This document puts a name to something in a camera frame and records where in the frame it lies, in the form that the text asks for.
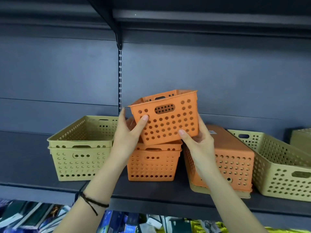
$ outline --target shelf bracket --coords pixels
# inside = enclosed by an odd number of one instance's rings
[[[122,33],[119,25],[112,16],[112,10],[107,8],[104,0],[87,0],[95,11],[106,21],[116,35],[117,47],[122,50]]]

